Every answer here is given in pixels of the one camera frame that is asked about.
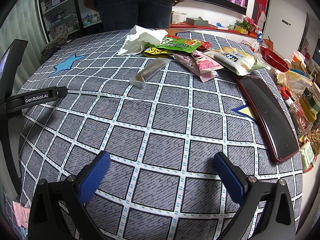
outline yellow container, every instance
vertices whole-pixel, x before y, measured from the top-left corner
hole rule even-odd
[[[236,25],[236,26],[235,26],[235,29],[236,29],[237,32],[240,32],[240,33],[242,33],[242,34],[246,34],[246,32],[247,32],[246,29],[240,27],[239,25]]]
[[[309,122],[311,122],[311,123],[315,122],[317,120],[317,116],[308,109],[307,103],[305,102],[304,98],[300,97],[299,103],[303,109],[304,114],[306,115],[306,118],[309,120]]]

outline gray checkered tablecloth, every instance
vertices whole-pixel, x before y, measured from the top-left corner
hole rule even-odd
[[[300,155],[279,165],[269,157],[258,125],[231,109],[245,105],[234,74],[218,70],[219,78],[201,83],[172,61],[144,89],[129,84],[152,58],[143,54],[118,57],[129,31],[100,33],[77,39],[43,64],[20,92],[66,86],[59,103],[29,108],[23,115],[20,168],[23,192],[18,201],[31,203],[40,178],[49,182],[77,174],[100,150],[111,154],[111,166],[86,209],[107,239],[216,239],[235,215],[232,202],[212,166],[218,151],[246,174],[262,181],[287,181],[296,226],[302,199]],[[245,45],[202,33],[180,37],[212,42],[213,47]],[[86,57],[52,75],[54,67],[76,54]],[[262,78],[285,104],[263,69]],[[264,203],[243,239],[260,219]],[[67,208],[61,203],[72,234],[79,239]],[[12,206],[7,202],[16,230]]]

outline gray cloth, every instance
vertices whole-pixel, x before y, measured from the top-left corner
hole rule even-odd
[[[41,50],[41,54],[43,56],[49,54],[54,48],[62,48],[68,40],[68,36],[65,34],[61,34],[56,37],[53,41],[50,41],[48,44],[44,46]]]

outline red bowl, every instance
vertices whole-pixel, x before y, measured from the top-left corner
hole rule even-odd
[[[288,64],[272,50],[260,47],[260,53],[263,59],[277,70],[281,72],[287,72],[289,70]]]

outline food package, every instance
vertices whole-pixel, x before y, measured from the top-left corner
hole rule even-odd
[[[318,156],[320,153],[320,133],[319,129],[312,129],[307,133],[307,137],[310,140],[312,151],[314,156]]]
[[[320,91],[316,83],[313,83],[311,87],[307,87],[302,96],[308,110],[313,114],[320,112]]]
[[[135,74],[130,80],[130,84],[137,87],[145,87],[148,79],[152,78],[160,69],[167,65],[171,59],[168,58],[157,58],[153,60],[143,70]]]
[[[288,87],[295,98],[301,96],[306,87],[312,86],[312,81],[310,79],[291,70],[287,72],[276,73],[278,84],[280,84],[282,87]]]
[[[302,170],[305,172],[311,163],[314,162],[314,154],[312,151],[311,143],[306,142],[303,146],[300,147],[301,152],[301,161],[302,161]]]
[[[218,77],[218,73],[216,71],[201,74],[195,59],[188,53],[180,52],[178,54],[172,55],[172,57],[177,62],[185,66],[188,70],[190,70],[193,74],[197,75],[203,83]]]
[[[306,117],[300,105],[299,99],[295,100],[295,102],[290,106],[289,114],[292,119],[298,138],[310,132],[312,128],[312,123]]]
[[[155,47],[148,47],[144,51],[143,55],[146,57],[161,57],[161,58],[168,58],[170,55],[178,53],[177,50],[170,50],[170,49],[160,49]]]
[[[183,38],[178,38],[178,37],[167,37],[165,36],[162,39],[162,42],[160,43],[159,46],[154,46],[151,45],[150,43],[147,43],[145,45],[146,47],[157,47],[161,49],[169,49],[169,50],[180,50],[184,52],[193,52],[195,51],[199,46],[201,46],[201,43],[198,42],[197,40],[188,40],[188,39],[183,39]]]
[[[229,68],[239,76],[245,76],[249,74],[249,71],[266,67],[266,65],[262,64],[255,56],[232,47],[206,51],[204,54],[212,57],[222,66]]]
[[[210,58],[209,56],[203,54],[198,50],[191,52],[191,56],[196,61],[196,64],[201,74],[208,73],[208,72],[211,73],[214,70],[223,68],[223,66],[221,66],[218,62],[214,61],[212,58]]]

